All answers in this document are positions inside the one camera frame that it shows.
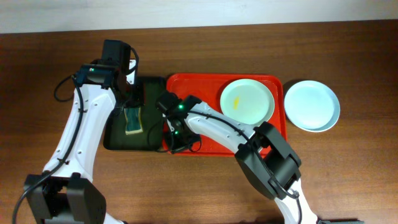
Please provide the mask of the white round plate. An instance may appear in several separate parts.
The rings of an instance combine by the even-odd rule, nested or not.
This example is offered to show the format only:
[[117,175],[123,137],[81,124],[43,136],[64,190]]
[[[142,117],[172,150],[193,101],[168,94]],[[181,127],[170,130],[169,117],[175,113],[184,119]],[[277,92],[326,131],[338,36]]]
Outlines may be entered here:
[[320,133],[331,129],[340,118],[340,105],[338,103],[320,104],[285,104],[288,119],[298,128]]

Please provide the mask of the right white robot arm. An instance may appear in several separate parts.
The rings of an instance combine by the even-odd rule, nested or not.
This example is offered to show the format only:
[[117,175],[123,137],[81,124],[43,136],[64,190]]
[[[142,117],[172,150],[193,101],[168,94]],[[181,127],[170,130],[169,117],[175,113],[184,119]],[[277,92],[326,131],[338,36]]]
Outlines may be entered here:
[[234,154],[249,183],[277,204],[286,223],[319,223],[303,194],[302,162],[272,124],[244,124],[195,96],[182,100],[171,92],[162,94],[155,106],[169,128],[165,143],[170,153],[193,152],[208,137]]

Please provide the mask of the mint green round plate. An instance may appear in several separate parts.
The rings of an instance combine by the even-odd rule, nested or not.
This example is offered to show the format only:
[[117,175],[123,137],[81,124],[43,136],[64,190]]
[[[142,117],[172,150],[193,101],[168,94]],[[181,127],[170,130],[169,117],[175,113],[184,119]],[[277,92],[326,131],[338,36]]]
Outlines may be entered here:
[[222,113],[244,124],[259,125],[272,118],[275,100],[265,84],[239,79],[228,84],[220,96]]

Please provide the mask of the green yellow sponge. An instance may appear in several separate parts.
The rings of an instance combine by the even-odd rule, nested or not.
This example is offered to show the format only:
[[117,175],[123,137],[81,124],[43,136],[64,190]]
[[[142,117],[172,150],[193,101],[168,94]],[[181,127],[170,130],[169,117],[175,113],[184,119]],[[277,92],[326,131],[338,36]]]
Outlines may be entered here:
[[126,120],[126,135],[138,134],[144,131],[141,121],[141,107],[125,108],[124,116]]

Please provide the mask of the light blue round plate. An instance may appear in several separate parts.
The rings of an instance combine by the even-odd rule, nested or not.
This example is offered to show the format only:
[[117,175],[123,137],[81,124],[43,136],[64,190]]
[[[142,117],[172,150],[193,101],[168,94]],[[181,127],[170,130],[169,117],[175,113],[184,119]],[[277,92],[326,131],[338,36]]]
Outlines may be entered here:
[[325,84],[313,80],[293,84],[285,94],[284,109],[292,124],[313,133],[334,127],[341,112],[335,92]]

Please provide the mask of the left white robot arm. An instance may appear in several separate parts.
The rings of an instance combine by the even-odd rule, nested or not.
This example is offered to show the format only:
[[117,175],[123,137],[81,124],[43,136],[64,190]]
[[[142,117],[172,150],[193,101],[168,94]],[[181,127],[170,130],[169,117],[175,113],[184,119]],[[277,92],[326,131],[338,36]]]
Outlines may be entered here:
[[132,98],[137,64],[130,60],[126,71],[118,64],[84,64],[71,76],[73,106],[60,142],[43,172],[27,176],[21,196],[37,223],[119,223],[93,185],[93,167],[110,114]]

